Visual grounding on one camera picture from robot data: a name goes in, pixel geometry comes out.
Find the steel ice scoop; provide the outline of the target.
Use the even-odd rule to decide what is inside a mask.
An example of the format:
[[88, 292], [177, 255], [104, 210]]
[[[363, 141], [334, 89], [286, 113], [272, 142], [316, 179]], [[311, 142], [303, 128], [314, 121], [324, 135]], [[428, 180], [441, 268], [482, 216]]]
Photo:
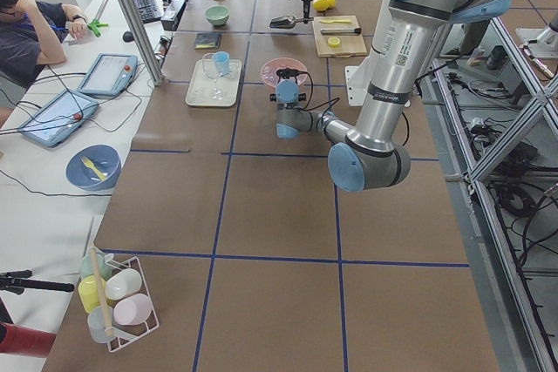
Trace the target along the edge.
[[292, 15], [281, 16], [272, 18], [269, 22], [270, 29], [278, 30], [291, 30], [296, 27], [297, 24], [308, 24], [314, 21], [314, 17], [295, 17]]

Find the pink bowl of ice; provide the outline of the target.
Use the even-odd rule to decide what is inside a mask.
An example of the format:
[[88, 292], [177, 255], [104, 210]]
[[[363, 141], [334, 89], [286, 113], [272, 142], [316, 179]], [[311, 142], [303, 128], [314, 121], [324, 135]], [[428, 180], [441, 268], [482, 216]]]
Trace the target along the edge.
[[260, 71], [262, 82], [270, 88], [275, 88], [280, 80], [276, 71], [285, 68], [296, 69], [303, 72], [307, 71], [307, 67], [297, 59], [292, 57], [277, 57], [269, 60], [262, 66]]

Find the light blue plastic cup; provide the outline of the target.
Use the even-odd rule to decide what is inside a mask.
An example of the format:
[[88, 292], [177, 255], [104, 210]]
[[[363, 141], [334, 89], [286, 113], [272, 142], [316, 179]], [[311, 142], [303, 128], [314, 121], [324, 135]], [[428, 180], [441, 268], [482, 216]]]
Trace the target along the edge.
[[219, 76], [228, 75], [230, 72], [230, 56], [225, 51], [217, 51], [213, 54], [212, 60], [215, 70]]

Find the white plastic cup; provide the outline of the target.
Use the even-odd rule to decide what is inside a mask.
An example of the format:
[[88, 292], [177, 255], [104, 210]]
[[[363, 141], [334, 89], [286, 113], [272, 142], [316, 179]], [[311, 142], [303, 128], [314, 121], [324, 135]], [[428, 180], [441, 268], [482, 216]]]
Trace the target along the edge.
[[126, 268], [110, 278], [105, 285], [105, 296], [110, 300], [120, 300], [140, 290], [143, 280], [141, 274]]

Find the pink plastic cup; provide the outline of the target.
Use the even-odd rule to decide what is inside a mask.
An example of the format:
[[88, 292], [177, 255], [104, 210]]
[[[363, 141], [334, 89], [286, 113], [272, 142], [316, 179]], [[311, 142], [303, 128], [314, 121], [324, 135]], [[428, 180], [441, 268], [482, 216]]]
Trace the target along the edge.
[[120, 325], [139, 325], [153, 311], [153, 303], [146, 294], [133, 294], [119, 301], [113, 310], [113, 319]]

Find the yellow plastic cup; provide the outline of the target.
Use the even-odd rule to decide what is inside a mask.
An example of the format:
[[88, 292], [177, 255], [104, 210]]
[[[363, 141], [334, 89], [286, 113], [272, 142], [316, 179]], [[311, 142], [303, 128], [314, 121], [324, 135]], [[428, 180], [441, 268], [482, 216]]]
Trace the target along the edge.
[[93, 275], [86, 276], [78, 284], [78, 295], [87, 314], [100, 305], [97, 282]]

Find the yellow lemon upper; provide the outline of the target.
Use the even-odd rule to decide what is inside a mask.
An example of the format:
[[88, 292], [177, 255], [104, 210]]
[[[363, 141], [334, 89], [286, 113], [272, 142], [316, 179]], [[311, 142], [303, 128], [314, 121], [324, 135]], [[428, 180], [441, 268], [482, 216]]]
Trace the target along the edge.
[[328, 0], [313, 0], [312, 8], [318, 12], [324, 12], [330, 7]]

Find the yellow plastic knife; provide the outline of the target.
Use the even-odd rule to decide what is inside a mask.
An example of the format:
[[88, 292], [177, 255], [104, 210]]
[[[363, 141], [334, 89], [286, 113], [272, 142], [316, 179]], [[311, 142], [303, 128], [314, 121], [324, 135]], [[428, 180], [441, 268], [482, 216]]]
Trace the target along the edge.
[[321, 19], [320, 24], [352, 24], [350, 19]]

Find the wooden cutting board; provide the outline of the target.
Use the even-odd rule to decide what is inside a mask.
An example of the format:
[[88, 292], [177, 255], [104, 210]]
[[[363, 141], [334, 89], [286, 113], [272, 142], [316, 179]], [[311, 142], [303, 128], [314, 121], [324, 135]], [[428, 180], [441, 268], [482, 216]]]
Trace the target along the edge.
[[[352, 24], [320, 24], [319, 20], [321, 19], [350, 19]], [[320, 58], [364, 57], [368, 54], [368, 49], [364, 42], [363, 30], [360, 35], [353, 36], [325, 36], [320, 33], [322, 28], [361, 28], [361, 25], [358, 23], [355, 16], [317, 17], [314, 19], [312, 25], [316, 42], [316, 52]], [[341, 46], [337, 48], [329, 47], [327, 43], [329, 37], [339, 37], [342, 42]]]

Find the halved lemon slice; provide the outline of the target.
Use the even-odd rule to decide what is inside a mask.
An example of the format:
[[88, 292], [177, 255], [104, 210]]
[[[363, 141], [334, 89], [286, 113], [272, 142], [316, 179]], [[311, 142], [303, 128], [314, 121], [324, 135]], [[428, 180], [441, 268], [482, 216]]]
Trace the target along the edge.
[[337, 48], [341, 46], [341, 39], [339, 37], [329, 37], [327, 40], [328, 46], [331, 48]]

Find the cream bear serving tray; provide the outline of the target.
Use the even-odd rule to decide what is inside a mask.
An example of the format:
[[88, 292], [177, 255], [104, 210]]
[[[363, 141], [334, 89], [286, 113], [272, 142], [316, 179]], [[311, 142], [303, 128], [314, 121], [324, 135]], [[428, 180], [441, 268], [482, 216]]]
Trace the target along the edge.
[[203, 69], [204, 59], [196, 62], [187, 89], [185, 103], [192, 107], [229, 108], [236, 103], [239, 91], [242, 61], [229, 61], [229, 74], [214, 81]]

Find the clear wine glass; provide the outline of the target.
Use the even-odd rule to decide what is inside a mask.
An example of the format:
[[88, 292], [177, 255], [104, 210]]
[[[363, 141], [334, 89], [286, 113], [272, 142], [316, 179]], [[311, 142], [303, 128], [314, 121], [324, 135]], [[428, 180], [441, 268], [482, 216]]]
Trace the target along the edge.
[[213, 82], [211, 94], [212, 99], [214, 100], [221, 100], [222, 99], [222, 91], [219, 86], [219, 79], [221, 76], [217, 74], [215, 70], [214, 63], [212, 60], [212, 56], [214, 53], [207, 53], [202, 58], [202, 70], [204, 75]]

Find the green ceramic bowl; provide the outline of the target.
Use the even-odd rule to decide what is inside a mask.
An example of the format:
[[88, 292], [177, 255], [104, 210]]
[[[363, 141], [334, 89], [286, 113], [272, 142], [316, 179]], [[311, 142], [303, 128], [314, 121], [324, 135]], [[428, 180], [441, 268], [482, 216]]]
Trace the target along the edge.
[[209, 7], [205, 12], [205, 18], [214, 27], [223, 26], [230, 17], [229, 8], [222, 5]]

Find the black keyboard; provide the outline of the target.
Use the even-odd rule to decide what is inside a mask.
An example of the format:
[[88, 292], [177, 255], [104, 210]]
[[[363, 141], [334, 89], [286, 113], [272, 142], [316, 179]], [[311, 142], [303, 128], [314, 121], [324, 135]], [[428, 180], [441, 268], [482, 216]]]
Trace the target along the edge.
[[160, 21], [162, 15], [156, 0], [133, 0], [133, 4], [144, 24]]

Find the blue teach pendant far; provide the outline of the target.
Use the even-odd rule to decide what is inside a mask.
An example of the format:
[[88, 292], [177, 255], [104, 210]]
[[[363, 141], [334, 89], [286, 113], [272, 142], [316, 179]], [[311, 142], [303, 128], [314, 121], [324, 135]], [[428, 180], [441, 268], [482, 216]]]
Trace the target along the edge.
[[77, 91], [92, 97], [116, 97], [133, 81], [138, 64], [135, 55], [99, 54]]

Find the blue teach pendant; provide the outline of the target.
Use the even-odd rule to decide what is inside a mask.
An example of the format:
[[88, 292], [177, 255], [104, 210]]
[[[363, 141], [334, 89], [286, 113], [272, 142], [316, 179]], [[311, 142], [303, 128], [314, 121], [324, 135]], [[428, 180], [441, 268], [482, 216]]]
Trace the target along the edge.
[[99, 102], [80, 92], [63, 90], [22, 123], [17, 131], [44, 147], [66, 141], [99, 107]]
[[77, 91], [92, 97], [116, 97], [133, 81], [138, 64], [135, 55], [99, 54]]

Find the blue bowl with fork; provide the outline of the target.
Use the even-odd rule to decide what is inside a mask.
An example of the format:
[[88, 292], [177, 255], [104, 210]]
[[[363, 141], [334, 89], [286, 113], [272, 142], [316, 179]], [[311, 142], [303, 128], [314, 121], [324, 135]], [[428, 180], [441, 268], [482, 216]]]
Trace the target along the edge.
[[70, 159], [65, 169], [67, 180], [87, 192], [114, 188], [120, 173], [119, 154], [109, 145], [86, 147]]

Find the blue teach pendant near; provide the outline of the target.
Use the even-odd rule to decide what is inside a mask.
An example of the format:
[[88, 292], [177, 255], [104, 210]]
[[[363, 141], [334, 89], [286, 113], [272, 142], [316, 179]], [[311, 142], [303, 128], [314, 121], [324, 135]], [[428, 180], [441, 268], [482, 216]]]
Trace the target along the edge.
[[99, 102], [80, 92], [63, 90], [22, 123], [17, 131], [44, 147], [66, 141], [99, 107]]

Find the seated person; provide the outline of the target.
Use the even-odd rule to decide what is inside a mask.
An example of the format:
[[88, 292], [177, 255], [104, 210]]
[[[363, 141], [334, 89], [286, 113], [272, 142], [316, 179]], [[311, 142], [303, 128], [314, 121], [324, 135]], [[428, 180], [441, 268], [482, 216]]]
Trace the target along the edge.
[[77, 6], [38, 0], [1, 0], [1, 72], [27, 88], [48, 64], [66, 61], [62, 47], [70, 35], [88, 31]]

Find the red fire extinguisher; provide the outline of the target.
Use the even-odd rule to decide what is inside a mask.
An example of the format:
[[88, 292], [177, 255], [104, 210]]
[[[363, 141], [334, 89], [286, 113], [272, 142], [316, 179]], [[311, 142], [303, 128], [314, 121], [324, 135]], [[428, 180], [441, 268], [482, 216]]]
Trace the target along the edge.
[[56, 337], [50, 332], [2, 322], [0, 351], [11, 355], [45, 358]]

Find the aluminium frame post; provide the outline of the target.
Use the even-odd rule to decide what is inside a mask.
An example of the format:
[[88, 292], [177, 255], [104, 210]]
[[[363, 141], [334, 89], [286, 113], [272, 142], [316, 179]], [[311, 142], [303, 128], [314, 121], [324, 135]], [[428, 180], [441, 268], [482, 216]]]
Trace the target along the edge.
[[160, 63], [155, 57], [152, 44], [147, 35], [145, 26], [141, 21], [133, 0], [118, 0], [120, 8], [128, 23], [129, 29], [134, 36], [135, 43], [143, 59], [143, 63], [148, 70], [154, 86], [159, 86], [164, 81], [164, 76], [160, 69]]

